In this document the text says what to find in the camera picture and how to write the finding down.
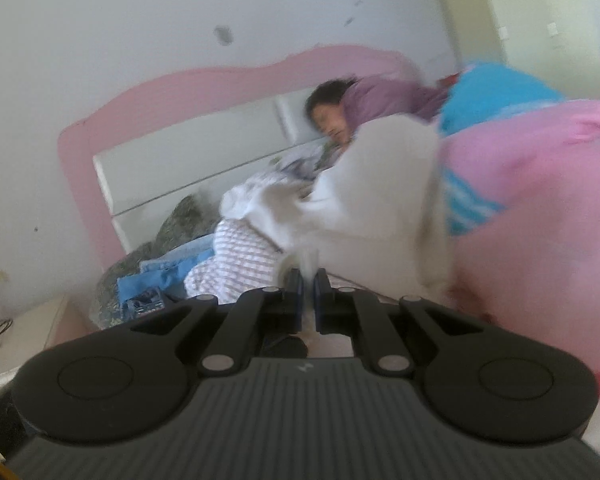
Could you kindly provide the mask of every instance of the purple shirt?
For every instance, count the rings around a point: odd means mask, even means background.
[[[412,114],[430,123],[447,95],[446,89],[371,76],[362,78],[345,92],[342,107],[352,131],[373,119],[394,114]]]

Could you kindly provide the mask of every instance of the child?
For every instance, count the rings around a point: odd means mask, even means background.
[[[381,76],[334,79],[314,90],[305,110],[322,133],[346,149],[358,127],[373,119],[413,114],[431,122],[446,97],[446,89]]]

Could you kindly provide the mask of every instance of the white logo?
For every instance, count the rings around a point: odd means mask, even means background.
[[[304,363],[302,366],[297,366],[296,368],[301,372],[307,373],[314,366],[311,363]]]

